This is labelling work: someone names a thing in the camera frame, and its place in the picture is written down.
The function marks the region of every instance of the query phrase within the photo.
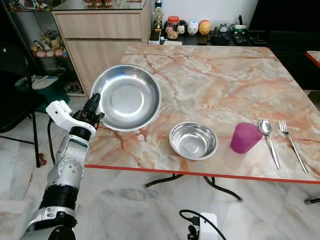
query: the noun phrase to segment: white marble floor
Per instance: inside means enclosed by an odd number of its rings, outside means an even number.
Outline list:
[[[72,99],[76,110],[85,99]],[[0,239],[16,240],[38,208],[52,167],[48,116],[37,113],[40,152],[47,165],[35,168],[32,145],[0,138]],[[52,125],[54,149],[66,134]],[[9,136],[32,140],[28,118]],[[214,213],[228,240],[318,240],[319,185],[217,178],[216,183],[243,197],[242,203],[213,189],[202,177],[183,176],[148,189],[143,184],[168,174],[86,169],[76,206],[77,240],[186,240],[189,223],[179,210]]]

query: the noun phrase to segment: fork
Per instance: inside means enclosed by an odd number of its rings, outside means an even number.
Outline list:
[[[296,145],[294,144],[294,141],[292,140],[292,138],[291,138],[290,135],[289,135],[289,132],[288,132],[288,129],[287,129],[287,123],[286,123],[285,120],[279,121],[279,128],[280,128],[280,131],[281,131],[283,134],[285,134],[285,135],[288,137],[288,139],[290,140],[291,145],[292,145],[292,147],[293,147],[293,149],[294,149],[295,155],[296,155],[296,157],[298,158],[299,163],[300,163],[303,171],[307,174],[307,173],[308,173],[308,170],[307,170],[305,164],[302,162],[302,160],[301,160],[301,158],[300,158],[300,155],[299,155],[299,153],[298,153],[298,149],[296,148]]]

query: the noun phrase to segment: stainless steel plate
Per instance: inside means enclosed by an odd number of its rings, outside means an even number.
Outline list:
[[[170,132],[169,141],[179,155],[191,160],[209,158],[218,147],[215,133],[197,122],[183,122],[175,126]]]
[[[117,65],[103,72],[90,95],[100,93],[102,124],[117,131],[133,131],[149,124],[161,104],[159,85],[152,75],[134,65]]]

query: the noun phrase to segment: metal spoon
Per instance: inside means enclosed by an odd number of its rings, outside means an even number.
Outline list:
[[[259,122],[259,128],[260,128],[261,132],[264,134],[265,140],[267,141],[267,143],[268,143],[268,139],[269,139],[273,161],[276,165],[276,168],[278,170],[280,170],[280,164],[279,164],[278,156],[277,156],[277,153],[275,150],[275,146],[274,146],[274,144],[271,140],[271,137],[270,137],[271,130],[272,130],[270,122],[268,120],[261,120]]]

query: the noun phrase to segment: pink cup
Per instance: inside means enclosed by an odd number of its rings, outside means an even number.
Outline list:
[[[241,122],[235,126],[231,140],[231,148],[238,154],[247,153],[262,138],[259,127],[249,123]]]

